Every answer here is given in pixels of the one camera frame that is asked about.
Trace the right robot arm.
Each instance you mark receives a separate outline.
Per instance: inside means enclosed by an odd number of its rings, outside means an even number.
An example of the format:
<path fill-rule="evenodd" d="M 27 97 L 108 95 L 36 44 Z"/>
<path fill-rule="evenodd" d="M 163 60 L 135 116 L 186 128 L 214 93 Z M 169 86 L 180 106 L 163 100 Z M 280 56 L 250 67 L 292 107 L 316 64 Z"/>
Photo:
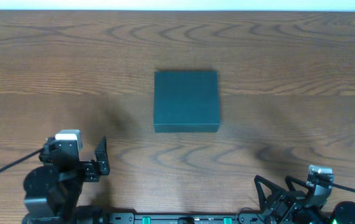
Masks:
<path fill-rule="evenodd" d="M 355 189 L 333 183 L 332 174 L 309 174 L 306 182 L 286 176 L 288 190 L 259 175 L 254 182 L 260 213 L 265 223 L 355 224 L 355 202 L 339 202 L 331 213 L 323 213 L 333 188 L 355 193 Z"/>

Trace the dark green box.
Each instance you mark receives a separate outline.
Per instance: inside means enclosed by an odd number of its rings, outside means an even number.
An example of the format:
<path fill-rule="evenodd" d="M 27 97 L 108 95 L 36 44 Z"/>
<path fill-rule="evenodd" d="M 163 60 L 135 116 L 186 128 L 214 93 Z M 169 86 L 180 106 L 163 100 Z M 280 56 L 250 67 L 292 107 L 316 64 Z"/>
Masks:
<path fill-rule="evenodd" d="M 220 126 L 217 72 L 156 71 L 153 125 L 157 133 L 216 133 Z"/>

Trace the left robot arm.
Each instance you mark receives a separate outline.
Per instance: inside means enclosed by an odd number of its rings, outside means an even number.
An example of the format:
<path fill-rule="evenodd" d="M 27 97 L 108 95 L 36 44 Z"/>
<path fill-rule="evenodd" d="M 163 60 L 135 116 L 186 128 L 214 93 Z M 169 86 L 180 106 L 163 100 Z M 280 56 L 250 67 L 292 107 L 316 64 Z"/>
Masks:
<path fill-rule="evenodd" d="M 98 182 L 110 173 L 107 139 L 95 149 L 96 159 L 81 161 L 78 141 L 48 138 L 39 160 L 43 166 L 27 174 L 23 182 L 28 214 L 23 223 L 107 223 L 102 209 L 78 206 L 83 184 Z"/>

